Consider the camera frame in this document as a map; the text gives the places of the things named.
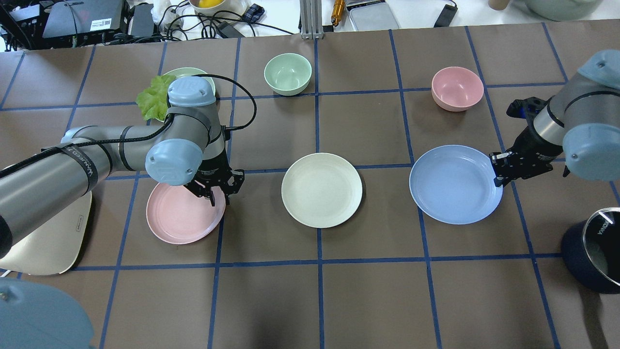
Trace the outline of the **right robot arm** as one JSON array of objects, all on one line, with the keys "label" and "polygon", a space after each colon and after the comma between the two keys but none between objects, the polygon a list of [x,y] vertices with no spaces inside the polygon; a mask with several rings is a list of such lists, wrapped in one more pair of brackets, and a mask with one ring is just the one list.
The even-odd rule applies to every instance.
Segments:
[{"label": "right robot arm", "polygon": [[490,153],[494,184],[550,172],[552,161],[565,156],[564,176],[615,181],[620,176],[620,53],[595,53],[547,101],[516,99],[507,116],[526,128],[505,152]]}]

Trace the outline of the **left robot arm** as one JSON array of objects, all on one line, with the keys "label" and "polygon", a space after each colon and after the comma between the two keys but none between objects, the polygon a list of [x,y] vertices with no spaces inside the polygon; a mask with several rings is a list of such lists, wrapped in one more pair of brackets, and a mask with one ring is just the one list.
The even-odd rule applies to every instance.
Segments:
[{"label": "left robot arm", "polygon": [[157,182],[211,198],[237,194],[245,172],[233,170],[208,74],[175,79],[164,98],[162,126],[86,126],[58,145],[1,171],[1,256],[114,172],[146,172]]}]

